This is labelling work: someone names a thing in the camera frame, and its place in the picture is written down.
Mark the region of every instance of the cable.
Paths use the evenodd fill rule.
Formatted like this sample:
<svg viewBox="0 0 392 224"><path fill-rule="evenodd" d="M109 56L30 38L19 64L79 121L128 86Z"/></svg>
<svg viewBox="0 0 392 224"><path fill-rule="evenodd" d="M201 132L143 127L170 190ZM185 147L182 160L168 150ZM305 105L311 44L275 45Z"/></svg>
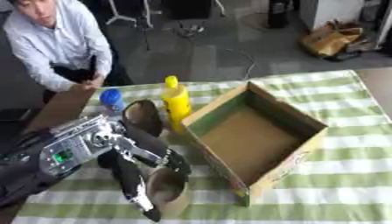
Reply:
<svg viewBox="0 0 392 224"><path fill-rule="evenodd" d="M193 26L191 28L185 28L184 25L178 21L178 26L179 29L183 30L183 32L180 31L176 31L175 29L171 28L171 29L166 29L165 31L170 31L172 30L174 34L176 34L176 36L181 37L182 39L186 39L188 40L188 42L192 45L192 47L194 48L197 44L194 42L194 40L192 39L192 37L194 37L197 33L199 33L200 31L198 31L200 28L198 26ZM243 78L241 79L242 81L247 81L249 79L250 74L252 73L253 69L255 67L257 67L261 72L260 67L257 65L256 59L253 58L252 56L250 56L249 54L247 54L246 52L244 52L243 50L234 50L231 48L219 48L219 47L213 47L210 45L204 45L204 47L208 47L208 48L213 48L213 49L223 49L225 51L229 51L229 52L233 52L233 53L239 53L240 55L242 55L244 58L246 58L247 60L249 60L251 62L251 65L248 66L248 68L246 69L246 73L244 74Z"/></svg>

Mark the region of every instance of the paper cup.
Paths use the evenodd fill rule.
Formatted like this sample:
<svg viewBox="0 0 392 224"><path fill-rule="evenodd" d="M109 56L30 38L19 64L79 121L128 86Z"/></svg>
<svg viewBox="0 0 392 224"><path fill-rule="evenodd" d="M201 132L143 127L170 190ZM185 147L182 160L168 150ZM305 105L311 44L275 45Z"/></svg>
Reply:
<svg viewBox="0 0 392 224"><path fill-rule="evenodd" d="M186 177L168 168L158 169L150 175L147 195L161 211L162 218L181 215L191 198Z"/></svg>

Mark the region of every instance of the man's hand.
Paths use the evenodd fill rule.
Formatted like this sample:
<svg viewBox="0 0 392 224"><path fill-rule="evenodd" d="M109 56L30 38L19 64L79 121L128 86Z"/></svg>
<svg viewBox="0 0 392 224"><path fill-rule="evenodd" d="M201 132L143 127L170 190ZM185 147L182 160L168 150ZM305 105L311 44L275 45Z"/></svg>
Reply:
<svg viewBox="0 0 392 224"><path fill-rule="evenodd" d="M69 89L70 91L86 91L89 89L93 89L95 88L93 85L88 85L88 84L73 84L73 86L71 86L71 88Z"/></svg>
<svg viewBox="0 0 392 224"><path fill-rule="evenodd" d="M93 88L100 88L105 81L105 76L96 73L92 80L87 80L84 83L89 86L93 86Z"/></svg>

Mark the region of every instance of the white shirt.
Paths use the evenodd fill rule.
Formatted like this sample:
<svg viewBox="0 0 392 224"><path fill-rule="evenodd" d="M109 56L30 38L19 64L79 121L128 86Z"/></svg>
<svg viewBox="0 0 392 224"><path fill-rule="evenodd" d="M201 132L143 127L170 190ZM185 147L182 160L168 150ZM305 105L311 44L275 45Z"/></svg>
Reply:
<svg viewBox="0 0 392 224"><path fill-rule="evenodd" d="M4 24L12 51L39 84L67 91L74 83L56 74L52 66L89 69L96 56L95 71L108 75L112 53L91 12L77 0L57 0L56 27L48 29L14 10Z"/></svg>

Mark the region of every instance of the brown bag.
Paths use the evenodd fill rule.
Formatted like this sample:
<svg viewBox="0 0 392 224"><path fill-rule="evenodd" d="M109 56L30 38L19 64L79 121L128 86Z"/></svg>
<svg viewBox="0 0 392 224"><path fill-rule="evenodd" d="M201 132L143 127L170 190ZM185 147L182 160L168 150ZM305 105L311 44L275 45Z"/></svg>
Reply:
<svg viewBox="0 0 392 224"><path fill-rule="evenodd" d="M301 38L306 50L320 58L333 57L357 40L363 29L356 24L328 22L323 27Z"/></svg>

